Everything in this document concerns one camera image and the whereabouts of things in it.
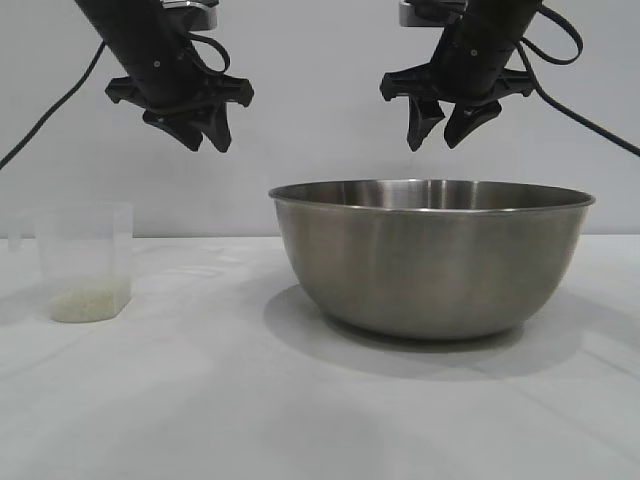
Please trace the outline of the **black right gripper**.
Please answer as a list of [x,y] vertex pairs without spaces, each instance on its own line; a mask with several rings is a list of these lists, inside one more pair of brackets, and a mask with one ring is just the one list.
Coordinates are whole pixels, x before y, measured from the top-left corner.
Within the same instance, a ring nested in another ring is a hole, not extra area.
[[380,92],[387,101],[408,97],[407,143],[412,152],[445,118],[438,101],[456,104],[444,130],[450,149],[502,112],[498,101],[506,96],[533,92],[525,71],[505,64],[513,51],[491,49],[484,53],[453,40],[441,40],[429,62],[383,75]]

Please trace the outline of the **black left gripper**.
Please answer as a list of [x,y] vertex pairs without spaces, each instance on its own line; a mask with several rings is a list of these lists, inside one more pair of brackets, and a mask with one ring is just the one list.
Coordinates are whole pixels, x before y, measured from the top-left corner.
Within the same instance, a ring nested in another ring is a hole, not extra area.
[[[219,152],[227,152],[232,141],[226,102],[250,105],[254,90],[245,78],[226,74],[230,55],[215,39],[186,31],[169,31],[145,40],[137,33],[104,36],[127,75],[112,79],[105,93],[114,103],[127,101],[146,108],[143,121],[198,151],[206,136]],[[216,50],[224,68],[208,67],[193,44],[205,43]],[[200,130],[181,114],[151,111],[187,111],[204,106]]]

